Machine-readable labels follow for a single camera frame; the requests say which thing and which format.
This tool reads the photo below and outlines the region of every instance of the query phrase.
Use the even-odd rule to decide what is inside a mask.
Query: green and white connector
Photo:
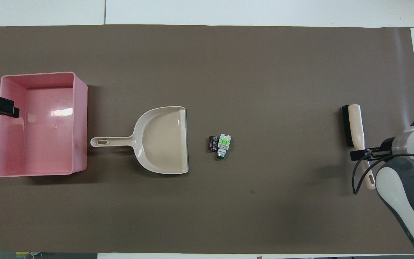
[[[226,151],[230,148],[231,143],[231,136],[225,136],[225,134],[221,134],[220,140],[218,140],[218,151],[217,151],[217,158],[224,159]]]

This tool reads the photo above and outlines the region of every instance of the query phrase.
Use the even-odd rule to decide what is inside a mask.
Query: brown surface
[[[1,178],[0,251],[414,252],[374,191],[350,193],[340,120],[360,104],[367,146],[412,121],[408,28],[0,27],[0,77],[59,71],[89,85],[88,139],[186,107],[190,171],[90,147],[84,172]]]

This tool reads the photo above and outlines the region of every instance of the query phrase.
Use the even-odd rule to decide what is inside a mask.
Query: pink plastic bin
[[[20,109],[0,116],[0,177],[86,169],[87,85],[73,72],[3,76],[0,96]]]

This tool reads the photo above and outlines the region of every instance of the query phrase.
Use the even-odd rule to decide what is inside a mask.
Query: white dustpan
[[[131,146],[138,162],[159,174],[188,172],[186,109],[168,106],[148,110],[129,137],[95,137],[93,147]]]

